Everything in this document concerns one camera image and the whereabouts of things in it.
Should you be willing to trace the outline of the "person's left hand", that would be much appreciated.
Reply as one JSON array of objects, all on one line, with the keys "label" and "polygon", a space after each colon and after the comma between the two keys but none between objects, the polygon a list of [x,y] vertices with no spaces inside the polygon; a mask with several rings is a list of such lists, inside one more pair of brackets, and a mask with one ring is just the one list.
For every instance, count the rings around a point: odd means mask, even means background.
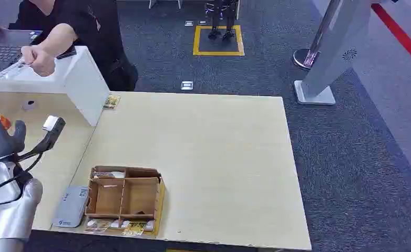
[{"label": "person's left hand", "polygon": [[44,51],[38,45],[21,48],[23,61],[41,77],[47,77],[55,72],[55,57]]}]

